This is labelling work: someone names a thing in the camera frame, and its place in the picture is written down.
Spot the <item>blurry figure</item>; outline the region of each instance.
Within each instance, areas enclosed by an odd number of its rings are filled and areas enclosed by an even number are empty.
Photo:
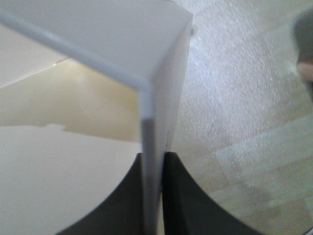
[[[313,8],[299,16],[294,35],[299,48],[297,69],[313,100]]]

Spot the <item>reflective surface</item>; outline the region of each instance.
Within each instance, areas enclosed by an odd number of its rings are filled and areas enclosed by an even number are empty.
[[[178,0],[194,35],[173,151],[226,210],[268,235],[313,225],[313,104],[295,17],[312,0]]]

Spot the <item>tiled floor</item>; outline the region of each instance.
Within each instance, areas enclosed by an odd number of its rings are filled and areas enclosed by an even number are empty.
[[[178,0],[194,13],[173,151],[225,209],[270,235],[313,226],[313,105],[295,17],[313,0]]]

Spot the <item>textured gray surface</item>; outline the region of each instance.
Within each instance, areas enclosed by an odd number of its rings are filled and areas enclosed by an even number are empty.
[[[177,3],[194,13],[194,35],[172,150],[244,222],[265,234],[305,232],[313,105],[291,31],[313,0]]]

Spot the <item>black object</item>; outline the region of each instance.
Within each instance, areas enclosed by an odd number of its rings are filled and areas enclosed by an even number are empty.
[[[313,60],[313,8],[298,17],[294,36],[299,48],[298,63]],[[305,81],[305,85],[313,101],[313,81]]]
[[[142,235],[141,154],[113,193],[57,235]]]
[[[176,153],[165,154],[162,183],[166,235],[260,235],[209,198]]]
[[[57,235],[144,235],[141,157],[103,203]],[[162,184],[166,235],[261,235],[209,198],[176,153],[165,154]]]

